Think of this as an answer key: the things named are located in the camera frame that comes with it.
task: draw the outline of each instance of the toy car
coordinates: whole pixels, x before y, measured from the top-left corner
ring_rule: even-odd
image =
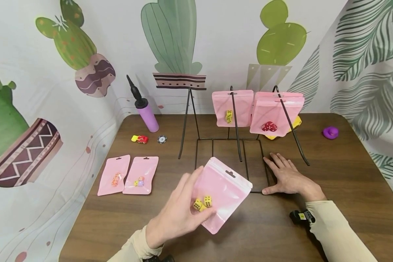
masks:
[[[148,137],[146,137],[145,135],[133,135],[131,141],[137,142],[139,144],[147,144]]]

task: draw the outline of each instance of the black wire stand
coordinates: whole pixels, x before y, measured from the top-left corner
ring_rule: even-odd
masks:
[[[298,141],[298,138],[297,138],[297,134],[296,134],[296,132],[295,132],[295,130],[293,128],[293,124],[291,123],[290,116],[288,116],[287,108],[285,108],[284,101],[281,99],[282,97],[279,94],[278,86],[274,86],[273,92],[275,92],[275,91],[277,91],[277,93],[278,93],[278,97],[280,98],[280,102],[281,102],[282,108],[284,110],[285,116],[287,116],[287,121],[288,121],[288,124],[290,125],[291,131],[293,133],[295,143],[297,144],[297,147],[298,147],[298,151],[300,152],[300,155],[301,155],[302,159],[304,160],[304,162],[306,163],[306,165],[309,166],[310,163],[307,160],[307,158],[304,156],[304,153],[302,151],[301,145],[300,145],[300,143]],[[239,130],[238,130],[237,118],[236,118],[236,107],[235,107],[235,102],[234,102],[234,94],[235,93],[233,92],[233,86],[230,86],[230,93],[229,93],[229,95],[231,95],[231,99],[232,99],[232,102],[233,102],[233,113],[234,113],[234,119],[235,119],[234,124],[235,124],[235,129],[236,129],[236,138],[230,138],[230,128],[229,127],[227,128],[228,129],[228,131],[227,131],[227,138],[201,138],[201,136],[199,135],[199,128],[198,128],[197,114],[196,114],[196,111],[195,111],[194,97],[192,96],[192,90],[190,88],[188,89],[188,100],[186,102],[185,119],[183,121],[182,140],[180,142],[180,151],[179,151],[178,159],[180,159],[180,157],[182,156],[183,141],[185,139],[186,120],[188,118],[189,97],[191,97],[192,107],[194,109],[195,123],[196,123],[196,126],[197,126],[196,127],[196,132],[198,134],[198,138],[196,140],[197,141],[196,142],[196,150],[195,150],[195,169],[197,168],[196,165],[197,165],[197,159],[198,159],[198,143],[199,143],[199,141],[206,141],[206,140],[210,140],[211,141],[211,156],[214,156],[214,141],[216,141],[216,140],[236,141],[237,142],[237,152],[238,152],[238,155],[239,155],[239,160],[240,160],[240,162],[243,162],[242,153],[241,153],[241,149],[240,149],[240,141],[242,141],[243,157],[244,157],[245,168],[246,168],[246,178],[250,181],[250,179],[249,179],[249,169],[248,169],[248,164],[247,164],[247,160],[246,160],[247,158],[246,158],[245,141],[258,141],[259,142],[259,147],[260,147],[260,150],[261,150],[261,155],[262,155],[261,161],[263,162],[263,166],[265,168],[266,181],[268,182],[268,187],[270,187],[271,183],[270,183],[269,177],[268,177],[267,165],[263,161],[263,157],[265,155],[263,154],[262,142],[259,139],[259,134],[257,135],[256,138],[240,138],[239,137]],[[251,191],[251,193],[261,194],[262,192],[261,191]]]

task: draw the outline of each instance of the black pump nozzle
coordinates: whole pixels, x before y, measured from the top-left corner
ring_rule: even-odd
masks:
[[[140,94],[140,91],[138,91],[138,88],[134,85],[134,83],[131,81],[130,77],[127,75],[128,83],[130,83],[131,86],[131,93],[134,96],[136,102],[135,102],[135,107],[137,109],[142,109],[147,107],[148,101],[147,99],[143,98]]]

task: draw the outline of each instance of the pink plastic pouch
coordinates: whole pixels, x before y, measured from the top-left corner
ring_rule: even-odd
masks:
[[[100,178],[98,196],[121,192],[130,166],[130,155],[108,158]]]
[[[284,102],[291,123],[294,122],[304,105],[304,97],[301,93],[257,92],[250,133],[278,137],[287,134],[290,125],[280,99]]]
[[[128,195],[150,194],[152,180],[158,163],[158,156],[134,157],[122,193]]]
[[[252,113],[253,90],[233,91],[236,116],[234,115],[233,100],[230,92],[217,91],[212,94],[214,111],[217,116],[217,126],[235,127],[235,119],[237,118],[238,127],[248,127]]]
[[[215,157],[211,157],[199,176],[192,192],[192,199],[211,197],[216,215],[202,225],[216,234],[252,190],[252,183]]]

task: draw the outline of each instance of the yellow die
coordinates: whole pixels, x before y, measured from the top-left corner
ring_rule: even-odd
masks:
[[[201,208],[199,209],[199,212],[203,212],[205,209],[207,209],[207,207],[202,205]]]
[[[210,196],[206,196],[204,198],[204,205],[206,207],[211,207],[213,205],[213,202],[211,202],[211,197]]]
[[[231,119],[233,117],[233,111],[231,110],[227,110],[226,114],[225,114],[225,121],[230,124],[231,123]]]
[[[193,205],[194,209],[199,210],[202,207],[202,201],[201,199],[197,198],[194,202]]]

